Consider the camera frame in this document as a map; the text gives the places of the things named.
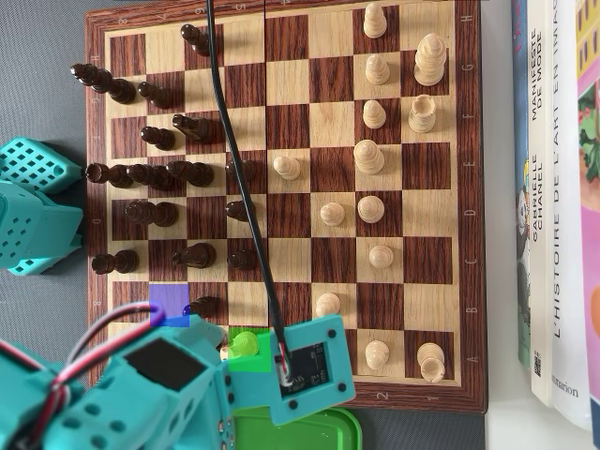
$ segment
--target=gray table surface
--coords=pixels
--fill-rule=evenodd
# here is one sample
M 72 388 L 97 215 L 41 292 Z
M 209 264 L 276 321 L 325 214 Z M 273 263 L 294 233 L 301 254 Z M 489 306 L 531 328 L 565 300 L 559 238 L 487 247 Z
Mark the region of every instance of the gray table surface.
M 0 0 L 0 143 L 27 136 L 85 165 L 83 87 L 68 68 L 83 59 L 83 14 L 115 0 Z M 53 196 L 84 207 L 85 184 Z M 85 330 L 83 249 L 43 276 L 0 271 L 0 337 L 47 360 L 63 360 Z M 447 412 L 352 410 L 363 448 L 481 450 L 484 416 Z

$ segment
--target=green container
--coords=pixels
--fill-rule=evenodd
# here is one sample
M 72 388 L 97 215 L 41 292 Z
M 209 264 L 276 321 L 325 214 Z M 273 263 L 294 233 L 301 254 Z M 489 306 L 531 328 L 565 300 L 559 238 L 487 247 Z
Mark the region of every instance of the green container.
M 282 427 L 271 422 L 268 408 L 239 410 L 235 450 L 361 450 L 363 433 L 356 418 L 331 408 Z

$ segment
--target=black cable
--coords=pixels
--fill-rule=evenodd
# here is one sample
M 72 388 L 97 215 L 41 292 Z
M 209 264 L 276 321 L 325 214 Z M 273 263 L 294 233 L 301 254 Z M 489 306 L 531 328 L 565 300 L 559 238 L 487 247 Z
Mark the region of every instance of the black cable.
M 283 356 L 286 359 L 285 364 L 287 367 L 289 367 L 290 351 L 286 345 L 285 337 L 283 335 L 283 321 L 281 320 L 281 309 L 279 308 L 279 303 L 275 294 L 273 275 L 271 274 L 269 261 L 266 259 L 261 231 L 254 214 L 250 193 L 248 192 L 246 175 L 242 170 L 242 159 L 240 158 L 240 154 L 237 149 L 237 142 L 235 141 L 235 136 L 233 135 L 232 123 L 229 120 L 227 107 L 225 106 L 225 98 L 223 97 L 223 91 L 221 90 L 221 80 L 218 74 L 217 48 L 215 45 L 215 11 L 213 10 L 212 0 L 206 0 L 206 17 L 208 19 L 208 40 L 210 46 L 210 72 L 213 79 L 217 107 L 221 116 L 223 128 L 225 130 L 225 136 L 227 137 L 227 142 L 232 152 L 233 168 L 235 170 L 235 175 L 237 176 L 237 184 L 240 187 L 240 193 L 242 194 L 242 202 L 244 202 L 244 207 L 246 208 L 250 233 L 252 234 L 252 241 L 254 242 L 254 248 L 256 249 L 256 256 L 261 269 L 262 280 L 264 281 L 264 287 L 266 288 L 266 296 L 269 302 L 269 315 L 271 317 L 273 329 L 275 330 L 275 334 L 277 336 L 277 341 L 279 344 L 283 345 Z

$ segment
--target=wooden chessboard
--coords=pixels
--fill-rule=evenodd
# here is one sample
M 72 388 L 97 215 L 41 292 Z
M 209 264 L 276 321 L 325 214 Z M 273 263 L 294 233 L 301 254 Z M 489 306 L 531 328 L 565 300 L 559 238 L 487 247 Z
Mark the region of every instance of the wooden chessboard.
M 249 183 L 267 247 L 285 323 L 310 320 L 316 299 L 335 293 L 352 361 L 357 396 L 353 406 L 473 411 L 488 404 L 484 195 L 482 160 L 480 4 L 462 1 L 384 1 L 387 31 L 370 39 L 362 31 L 366 3 L 332 0 L 216 0 L 218 63 L 235 136 L 243 158 L 258 163 Z M 184 158 L 215 171 L 210 187 L 177 183 L 170 192 L 136 186 L 87 187 L 88 262 L 101 253 L 132 248 L 139 269 L 100 277 L 88 267 L 88 321 L 135 300 L 168 296 L 194 300 L 217 296 L 215 323 L 267 327 L 266 294 L 258 270 L 228 270 L 227 252 L 251 248 L 248 225 L 225 216 L 239 199 L 224 166 L 224 140 L 186 141 L 175 130 L 172 151 L 139 137 L 145 125 L 173 129 L 174 113 L 218 118 L 209 61 L 181 39 L 183 23 L 205 26 L 204 2 L 178 1 L 91 11 L 85 17 L 85 62 L 136 85 L 149 81 L 174 91 L 169 110 L 136 98 L 124 106 L 86 89 L 88 162 L 164 164 Z M 415 49 L 435 32 L 446 43 L 441 82 L 419 85 Z M 365 64 L 381 53 L 391 76 L 370 84 Z M 414 97 L 437 104 L 434 129 L 414 133 L 408 113 Z M 365 127 L 366 100 L 378 99 L 387 120 Z M 353 146 L 377 143 L 385 166 L 364 175 L 353 164 Z M 301 163 L 286 182 L 273 170 L 279 155 Z M 366 224 L 357 202 L 377 195 L 385 215 Z M 178 205 L 171 228 L 126 222 L 131 200 Z M 330 228 L 322 205 L 344 206 L 345 221 Z M 208 269 L 173 267 L 174 251 L 209 242 L 217 260 Z M 388 269 L 375 270 L 368 252 L 383 244 L 394 251 Z M 113 324 L 102 340 L 126 323 Z M 385 342 L 390 358 L 380 370 L 367 366 L 365 348 Z M 425 342 L 445 356 L 441 382 L 426 382 L 416 361 Z

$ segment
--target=dark square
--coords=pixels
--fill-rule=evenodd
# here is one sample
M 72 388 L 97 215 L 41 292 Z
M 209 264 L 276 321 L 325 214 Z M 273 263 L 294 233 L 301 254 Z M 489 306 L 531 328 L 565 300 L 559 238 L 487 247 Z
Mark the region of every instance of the dark square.
M 447 96 L 450 94 L 450 78 L 448 76 L 448 55 L 446 49 L 446 65 L 443 78 L 433 86 L 423 86 L 414 78 L 414 56 L 416 50 L 400 52 L 400 95 L 402 97 L 417 97 L 421 94 L 430 96 Z
M 450 189 L 450 143 L 402 144 L 403 189 Z
M 404 328 L 404 290 L 401 284 L 356 285 L 356 324 L 373 330 Z
M 187 197 L 187 239 L 226 239 L 225 196 Z
M 264 23 L 267 61 L 308 58 L 308 16 L 267 19 Z
M 246 108 L 266 104 L 264 63 L 225 67 L 225 104 Z
M 317 58 L 309 61 L 310 103 L 351 101 L 354 92 L 353 58 Z
M 173 254 L 187 246 L 186 239 L 148 241 L 150 281 L 187 281 L 188 268 L 184 265 L 173 265 Z
M 313 237 L 310 244 L 312 282 L 356 282 L 355 238 Z
M 262 246 L 266 252 L 268 261 L 268 243 L 267 239 L 262 240 Z M 251 250 L 256 256 L 256 250 L 251 238 L 229 238 L 227 239 L 227 257 L 237 250 Z M 263 281 L 261 270 L 259 269 L 258 262 L 254 267 L 254 270 L 235 270 L 227 265 L 227 279 L 229 281 Z
M 359 143 L 369 139 L 377 144 L 400 143 L 400 99 L 378 98 L 376 101 L 385 110 L 385 123 L 377 129 L 367 127 L 363 120 L 363 108 L 367 101 L 354 101 L 354 141 Z
M 215 130 L 215 138 L 210 143 L 198 143 L 186 137 L 186 155 L 202 155 L 208 153 L 225 153 L 225 132 L 220 122 L 218 111 L 186 112 L 186 116 L 195 119 L 202 117 L 210 119 Z
M 404 282 L 452 284 L 452 238 L 405 237 Z
M 266 148 L 308 148 L 308 105 L 266 107 Z
M 353 192 L 353 148 L 311 148 L 310 190 L 312 192 Z
M 183 157 L 165 156 L 165 157 L 148 157 L 148 164 L 151 166 L 167 166 L 172 161 L 181 160 Z M 151 199 L 165 197 L 186 197 L 187 182 L 174 178 L 169 190 L 158 190 L 153 187 L 148 187 L 148 197 Z
M 207 26 L 197 26 L 201 32 L 208 33 Z M 217 24 L 215 25 L 215 36 L 217 38 L 217 65 L 222 68 L 223 67 L 223 25 Z M 197 68 L 210 68 L 210 57 L 202 56 L 201 54 L 197 54 L 191 48 L 191 45 L 185 43 L 185 60 L 186 60 L 186 70 L 195 70 Z
M 356 192 L 356 207 L 364 197 L 374 195 L 383 202 L 383 217 L 375 223 L 366 223 L 356 212 L 356 236 L 360 237 L 400 237 L 402 235 L 402 192 L 378 190 Z
M 113 119 L 111 123 L 112 158 L 145 158 L 146 142 L 140 137 L 146 126 L 145 116 Z
M 112 307 L 117 308 L 133 302 L 148 301 L 147 281 L 114 281 L 112 283 Z M 148 312 L 136 312 L 118 320 L 118 322 L 141 322 L 150 318 Z
M 145 241 L 148 239 L 148 226 L 133 223 L 125 218 L 125 208 L 133 200 L 112 201 L 112 240 Z
M 227 325 L 229 322 L 229 309 L 227 303 L 227 283 L 189 283 L 189 303 L 201 297 L 214 297 L 218 299 L 217 313 L 205 320 L 217 325 Z
M 363 30 L 365 9 L 360 7 L 352 12 L 352 30 L 354 54 L 391 53 L 400 50 L 400 11 L 398 6 L 383 7 L 383 15 L 387 28 L 382 36 L 374 39 L 368 37 Z
M 111 74 L 114 78 L 146 73 L 146 35 L 111 37 Z
M 269 237 L 310 237 L 310 194 L 267 194 Z
M 182 113 L 185 110 L 184 72 L 149 73 L 146 75 L 146 81 L 157 87 L 166 87 L 172 96 L 171 106 L 166 110 L 161 110 L 148 101 L 148 115 Z
M 266 193 L 266 151 L 265 150 L 253 150 L 250 152 L 240 152 L 242 160 L 247 159 L 248 161 L 254 162 L 256 174 L 252 181 L 247 182 L 247 188 L 250 194 L 265 194 Z M 232 160 L 231 152 L 227 154 L 227 163 Z M 240 193 L 240 188 L 237 185 L 237 177 L 234 175 L 227 176 L 227 195 L 234 195 Z
M 423 344 L 438 344 L 443 351 L 445 380 L 454 380 L 454 337 L 445 331 L 404 331 L 404 370 L 406 378 L 423 378 L 416 354 Z

